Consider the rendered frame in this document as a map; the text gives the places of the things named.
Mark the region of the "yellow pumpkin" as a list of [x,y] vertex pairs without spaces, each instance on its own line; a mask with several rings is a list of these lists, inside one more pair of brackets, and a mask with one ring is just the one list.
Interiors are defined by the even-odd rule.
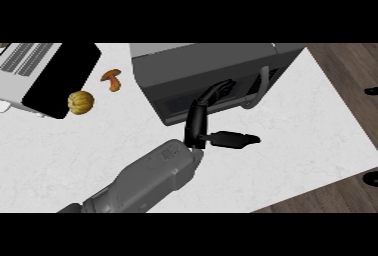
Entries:
[[75,115],[85,114],[94,105],[94,97],[87,91],[76,91],[67,97],[67,108]]

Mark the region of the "orange brown mushroom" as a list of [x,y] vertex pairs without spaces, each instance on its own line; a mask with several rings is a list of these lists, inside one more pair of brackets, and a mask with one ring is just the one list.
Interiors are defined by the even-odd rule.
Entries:
[[116,92],[121,88],[121,82],[116,78],[116,76],[121,74],[121,71],[118,69],[112,69],[104,72],[101,75],[100,80],[101,81],[109,81],[109,91]]

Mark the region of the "dark grey microwave door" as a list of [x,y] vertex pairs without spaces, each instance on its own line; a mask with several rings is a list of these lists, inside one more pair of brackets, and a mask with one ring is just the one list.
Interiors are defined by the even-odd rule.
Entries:
[[240,106],[248,100],[252,100],[261,86],[259,70],[262,67],[264,65],[259,65],[256,68],[246,67],[242,69],[234,66],[230,68],[231,73],[227,77],[220,77],[221,71],[217,70],[152,87],[141,87],[163,125],[171,126],[186,121],[192,102],[220,82],[230,80],[234,85],[225,95],[208,107],[209,114]]

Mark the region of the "dark grey microwave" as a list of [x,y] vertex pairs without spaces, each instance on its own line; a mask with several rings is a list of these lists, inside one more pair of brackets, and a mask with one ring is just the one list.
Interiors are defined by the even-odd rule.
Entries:
[[140,52],[131,45],[135,83],[141,89],[217,70],[220,77],[227,77],[234,66],[245,69],[264,65],[268,91],[304,48],[302,43],[189,43]]

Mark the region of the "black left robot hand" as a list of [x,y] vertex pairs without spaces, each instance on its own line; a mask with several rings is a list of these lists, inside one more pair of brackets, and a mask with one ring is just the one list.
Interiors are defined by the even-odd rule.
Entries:
[[261,142],[258,136],[228,131],[218,131],[208,134],[208,107],[228,94],[236,82],[227,79],[205,90],[193,100],[189,107],[183,143],[189,148],[203,149],[206,144],[212,146],[242,149],[249,144]]

